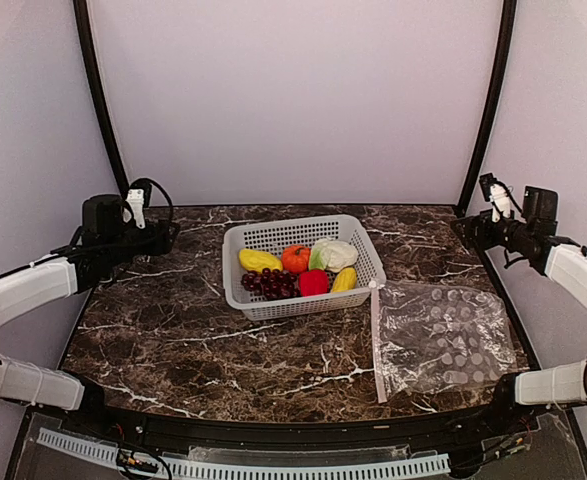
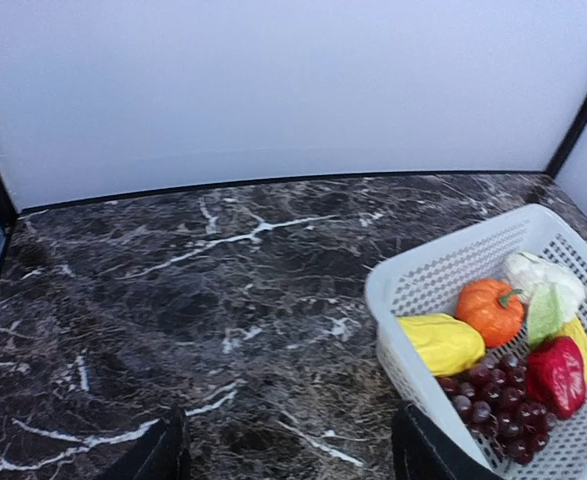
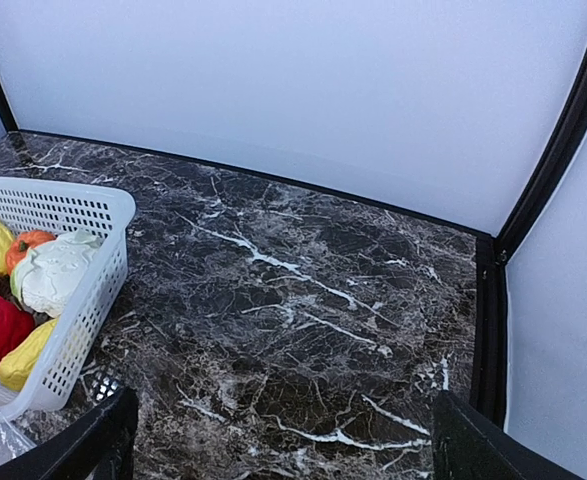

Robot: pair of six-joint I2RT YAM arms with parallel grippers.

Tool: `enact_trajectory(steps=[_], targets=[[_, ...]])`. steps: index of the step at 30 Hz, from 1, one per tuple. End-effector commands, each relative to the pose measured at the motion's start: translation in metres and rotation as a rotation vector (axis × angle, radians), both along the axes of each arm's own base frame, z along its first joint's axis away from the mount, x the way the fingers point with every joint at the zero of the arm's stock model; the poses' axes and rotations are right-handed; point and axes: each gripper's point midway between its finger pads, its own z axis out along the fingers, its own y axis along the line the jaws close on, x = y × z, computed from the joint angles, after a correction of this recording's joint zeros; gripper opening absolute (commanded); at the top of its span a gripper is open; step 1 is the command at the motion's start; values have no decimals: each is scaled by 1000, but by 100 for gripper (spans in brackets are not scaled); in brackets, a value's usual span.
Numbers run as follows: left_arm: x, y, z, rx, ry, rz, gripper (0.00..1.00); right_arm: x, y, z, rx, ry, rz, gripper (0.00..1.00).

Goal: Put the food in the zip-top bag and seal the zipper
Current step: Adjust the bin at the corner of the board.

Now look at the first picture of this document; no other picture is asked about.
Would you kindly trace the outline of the clear zip top bag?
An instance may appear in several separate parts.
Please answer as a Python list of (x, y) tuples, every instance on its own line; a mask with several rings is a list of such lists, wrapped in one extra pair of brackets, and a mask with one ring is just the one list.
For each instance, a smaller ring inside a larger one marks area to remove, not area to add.
[(377, 399), (483, 390), (518, 371), (506, 307), (471, 287), (373, 279)]

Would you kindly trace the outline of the white plastic basket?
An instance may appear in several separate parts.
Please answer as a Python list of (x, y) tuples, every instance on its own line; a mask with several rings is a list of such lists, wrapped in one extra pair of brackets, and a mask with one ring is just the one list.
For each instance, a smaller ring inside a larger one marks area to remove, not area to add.
[[(245, 270), (239, 261), (239, 252), (252, 249), (279, 256), (293, 244), (312, 246), (321, 238), (345, 241), (358, 251), (354, 265), (357, 284), (342, 293), (327, 293), (310, 297), (267, 300), (249, 292), (241, 285)], [(369, 297), (369, 283), (386, 281), (382, 261), (358, 219), (351, 215), (328, 215), (294, 218), (281, 221), (253, 223), (233, 227), (224, 235), (222, 246), (223, 287), (229, 306), (240, 310), (252, 321), (314, 314), (357, 307)]]

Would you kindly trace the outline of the orange toy pumpkin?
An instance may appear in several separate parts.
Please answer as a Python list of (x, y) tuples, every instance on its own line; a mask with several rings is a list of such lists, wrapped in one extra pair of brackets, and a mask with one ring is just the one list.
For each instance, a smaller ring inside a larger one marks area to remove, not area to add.
[(291, 245), (287, 247), (281, 257), (283, 269), (293, 273), (301, 274), (308, 270), (311, 249), (303, 245)]

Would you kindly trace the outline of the white toy cauliflower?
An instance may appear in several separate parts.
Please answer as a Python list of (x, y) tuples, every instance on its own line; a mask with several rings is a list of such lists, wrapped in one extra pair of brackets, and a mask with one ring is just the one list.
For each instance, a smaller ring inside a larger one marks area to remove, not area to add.
[(309, 270), (339, 273), (358, 260), (358, 250), (351, 244), (330, 238), (319, 239), (311, 248)]

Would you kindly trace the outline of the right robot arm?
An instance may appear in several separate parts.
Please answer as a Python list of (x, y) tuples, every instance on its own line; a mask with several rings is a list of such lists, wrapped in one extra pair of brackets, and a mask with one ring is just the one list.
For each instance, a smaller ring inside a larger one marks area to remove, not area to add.
[[(526, 261), (542, 276), (562, 287), (587, 311), (587, 247), (558, 236), (558, 194), (525, 188), (523, 204), (513, 201), (506, 185), (487, 178), (482, 187), (491, 208), (460, 218), (452, 229), (467, 248), (486, 251), (501, 247)], [(494, 402), (483, 413), (483, 424), (494, 434), (507, 432), (522, 416), (522, 406), (587, 405), (587, 357), (579, 362), (510, 375), (500, 382)]]

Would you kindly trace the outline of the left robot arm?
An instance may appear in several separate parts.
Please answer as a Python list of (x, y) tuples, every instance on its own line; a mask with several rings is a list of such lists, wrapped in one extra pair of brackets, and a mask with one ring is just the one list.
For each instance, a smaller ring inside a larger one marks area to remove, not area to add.
[[(53, 301), (110, 281), (115, 270), (140, 256), (172, 250), (179, 226), (172, 215), (148, 220), (147, 193), (98, 195), (82, 205), (82, 223), (71, 241), (44, 257), (0, 275), (0, 328)], [(0, 354), (0, 399), (74, 411), (93, 436), (114, 427), (113, 412), (90, 397), (87, 381)]]

